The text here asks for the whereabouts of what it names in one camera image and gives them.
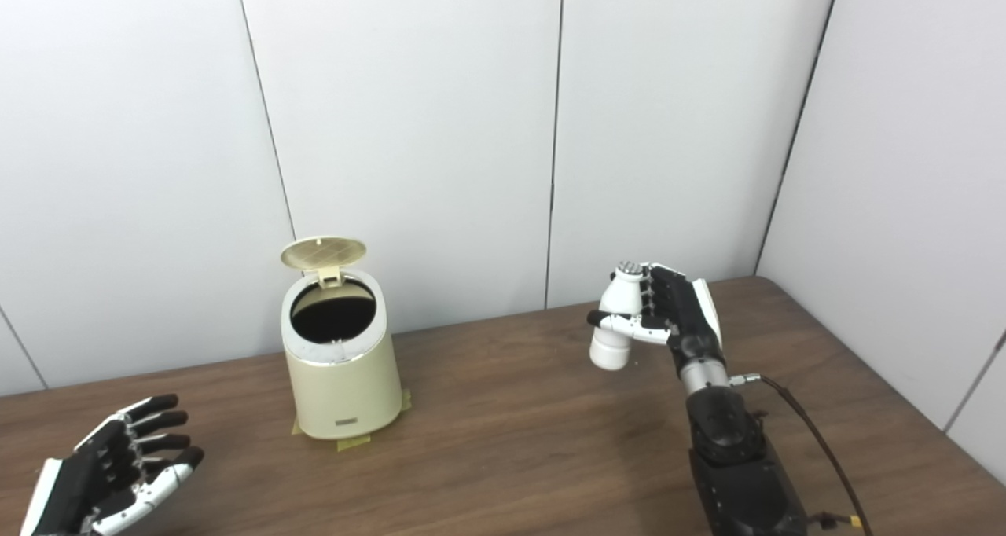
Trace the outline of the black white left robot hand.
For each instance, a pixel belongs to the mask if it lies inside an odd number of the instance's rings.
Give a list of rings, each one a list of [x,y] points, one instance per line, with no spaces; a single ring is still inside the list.
[[[119,535],[150,515],[196,472],[204,450],[188,435],[176,394],[109,414],[62,458],[47,458],[21,535]]]

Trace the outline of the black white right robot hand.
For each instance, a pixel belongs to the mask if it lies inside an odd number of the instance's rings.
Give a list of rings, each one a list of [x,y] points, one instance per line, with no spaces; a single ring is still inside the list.
[[[660,263],[618,264],[588,322],[590,360],[604,370],[624,368],[635,342],[668,347],[678,371],[698,362],[725,364],[707,282]]]

